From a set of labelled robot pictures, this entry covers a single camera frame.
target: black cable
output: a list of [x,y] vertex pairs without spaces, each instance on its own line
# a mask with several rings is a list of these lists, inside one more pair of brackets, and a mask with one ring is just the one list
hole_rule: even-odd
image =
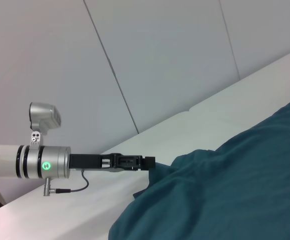
[[82,178],[86,181],[86,186],[85,187],[82,187],[80,189],[75,189],[75,190],[70,190],[71,193],[74,193],[74,192],[79,192],[79,191],[82,191],[84,189],[87,189],[88,186],[90,185],[89,181],[86,179],[86,177],[84,176],[84,169],[81,170],[81,176]]
[[66,193],[75,193],[75,192],[79,192],[82,191],[84,189],[87,189],[88,186],[90,185],[89,181],[86,179],[86,177],[84,176],[84,169],[81,170],[81,176],[82,178],[86,181],[86,186],[82,187],[80,189],[75,189],[75,190],[71,190],[71,189],[66,189],[66,188],[56,188],[55,189],[55,193],[56,194],[66,194]]

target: white surface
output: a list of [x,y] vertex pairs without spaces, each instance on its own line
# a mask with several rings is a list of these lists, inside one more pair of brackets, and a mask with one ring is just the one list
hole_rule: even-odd
[[[0,0],[0,144],[29,144],[30,102],[56,105],[46,145],[101,153],[137,134],[82,1]],[[10,202],[42,181],[0,179]]]
[[219,0],[86,0],[140,132],[239,80]]
[[220,0],[239,75],[290,53],[290,0]]
[[[216,150],[290,102],[290,54],[106,153],[155,156],[171,164],[196,149]],[[81,192],[43,197],[43,187],[0,208],[0,240],[105,240],[111,225],[147,187],[148,173],[86,172]],[[54,188],[80,188],[80,172],[55,179]]]

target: black ring stripe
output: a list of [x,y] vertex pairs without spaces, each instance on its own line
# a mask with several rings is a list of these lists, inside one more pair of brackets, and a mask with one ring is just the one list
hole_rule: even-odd
[[21,161],[21,152],[22,152],[23,147],[24,145],[20,145],[16,154],[16,175],[20,179],[22,178],[21,170],[20,170],[20,161]]
[[26,146],[25,148],[25,152],[24,152],[24,158],[23,158],[23,172],[24,172],[24,176],[25,178],[29,178],[29,173],[27,172],[27,157],[29,155],[29,150],[30,150],[30,146]]
[[29,122],[30,122],[30,129],[32,129],[32,116],[31,116],[31,107],[32,107],[32,102],[29,105],[29,111],[28,111],[28,115],[29,115]]
[[38,156],[37,156],[37,175],[40,179],[43,178],[42,176],[42,155],[43,150],[45,146],[40,146],[38,150]]

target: white wall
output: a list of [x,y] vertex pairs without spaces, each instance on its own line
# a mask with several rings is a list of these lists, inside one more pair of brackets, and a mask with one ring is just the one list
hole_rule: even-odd
[[[0,1],[0,144],[29,144],[29,104],[57,106],[46,145],[102,153],[137,134],[82,1]],[[2,179],[7,202],[43,184]]]
[[219,0],[86,0],[138,130],[239,80]]
[[290,53],[290,0],[220,0],[240,77]]

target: dark green fabric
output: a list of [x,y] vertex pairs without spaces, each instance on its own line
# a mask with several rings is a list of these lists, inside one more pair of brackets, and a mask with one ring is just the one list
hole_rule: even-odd
[[110,240],[290,240],[290,104],[216,151],[149,172]]

